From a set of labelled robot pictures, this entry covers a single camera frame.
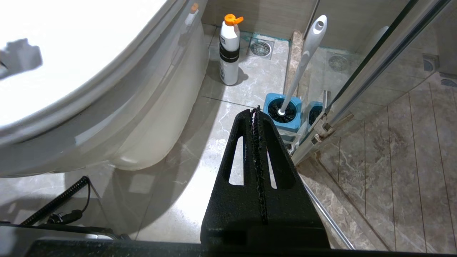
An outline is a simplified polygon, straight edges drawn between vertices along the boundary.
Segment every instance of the white brush handle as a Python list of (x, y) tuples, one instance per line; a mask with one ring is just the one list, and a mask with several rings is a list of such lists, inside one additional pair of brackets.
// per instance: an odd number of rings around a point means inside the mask
[(325, 31), (327, 30), (327, 16), (322, 15), (321, 17), (317, 18), (317, 20), (313, 23), (310, 30), (308, 31), (305, 42), (303, 43), (303, 54), (302, 58), (300, 59), (300, 64), (297, 67), (297, 71), (295, 72), (295, 76), (293, 78), (293, 82), (287, 92), (286, 99), (282, 103), (281, 109), (278, 111), (278, 114), (284, 116), (286, 114), (286, 108), (289, 105), (290, 100), (292, 99), (292, 95), (298, 87), (298, 83), (303, 76), (303, 73), (306, 70), (306, 66), (308, 65), (311, 57), (316, 52), (317, 48), (324, 38)]

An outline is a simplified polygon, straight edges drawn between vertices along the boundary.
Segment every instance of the white plastic bottle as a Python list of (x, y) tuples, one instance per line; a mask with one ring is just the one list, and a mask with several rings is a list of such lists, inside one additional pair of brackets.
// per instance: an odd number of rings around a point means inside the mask
[(239, 28), (243, 17), (227, 14), (222, 22), (219, 45), (219, 70), (222, 82), (230, 86), (238, 81)]

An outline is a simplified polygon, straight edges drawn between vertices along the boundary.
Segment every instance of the toilet brush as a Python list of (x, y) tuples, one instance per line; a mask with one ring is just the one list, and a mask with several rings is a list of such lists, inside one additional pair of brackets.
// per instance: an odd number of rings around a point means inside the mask
[(273, 119), (278, 129), (296, 133), (300, 128), (302, 103), (299, 98), (292, 95), (297, 89), (311, 57), (319, 47), (326, 29), (327, 17), (325, 15), (320, 16), (310, 27), (303, 43), (300, 63), (287, 95), (269, 93), (266, 96), (264, 112)]

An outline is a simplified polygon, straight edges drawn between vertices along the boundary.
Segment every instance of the toilet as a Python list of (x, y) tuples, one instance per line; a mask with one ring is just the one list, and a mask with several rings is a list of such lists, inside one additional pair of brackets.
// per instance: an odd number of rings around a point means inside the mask
[[(11, 73), (0, 77), (0, 177), (100, 163), (136, 171), (163, 159), (205, 75), (206, 3), (26, 0), (2, 6), (9, 11), (0, 16), (0, 61)], [(20, 46), (12, 47), (16, 42)], [(12, 56), (23, 58), (20, 51), (28, 47), (39, 51), (34, 65), (13, 69)]]

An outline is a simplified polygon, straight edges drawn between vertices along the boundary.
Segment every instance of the toilet bowl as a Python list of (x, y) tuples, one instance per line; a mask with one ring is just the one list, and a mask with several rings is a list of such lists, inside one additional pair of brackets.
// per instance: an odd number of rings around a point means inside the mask
[(102, 162), (135, 171), (163, 159), (205, 75), (206, 2), (8, 3), (0, 44), (27, 38), (43, 62), (0, 80), (0, 177)]

